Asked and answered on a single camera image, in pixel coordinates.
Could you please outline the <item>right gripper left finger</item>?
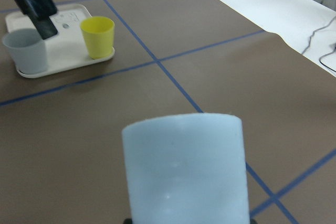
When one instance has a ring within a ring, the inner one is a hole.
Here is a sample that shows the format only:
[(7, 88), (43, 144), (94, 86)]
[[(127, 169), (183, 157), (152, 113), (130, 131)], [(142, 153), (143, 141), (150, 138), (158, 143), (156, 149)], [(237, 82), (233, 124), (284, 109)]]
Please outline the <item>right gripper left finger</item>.
[(127, 218), (123, 221), (123, 224), (133, 224), (132, 219), (131, 218)]

